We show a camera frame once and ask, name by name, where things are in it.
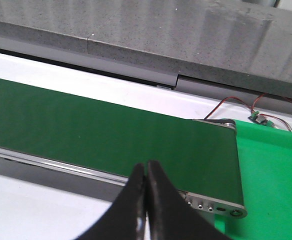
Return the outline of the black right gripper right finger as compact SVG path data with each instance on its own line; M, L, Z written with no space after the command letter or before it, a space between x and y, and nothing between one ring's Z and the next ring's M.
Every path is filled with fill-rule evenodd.
M228 240L178 193L160 163L147 163L147 212L152 240Z

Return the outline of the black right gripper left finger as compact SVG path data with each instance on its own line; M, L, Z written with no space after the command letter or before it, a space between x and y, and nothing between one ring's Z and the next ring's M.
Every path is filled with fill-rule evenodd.
M143 240L145 225L144 165L138 163L109 209L77 238L79 240Z

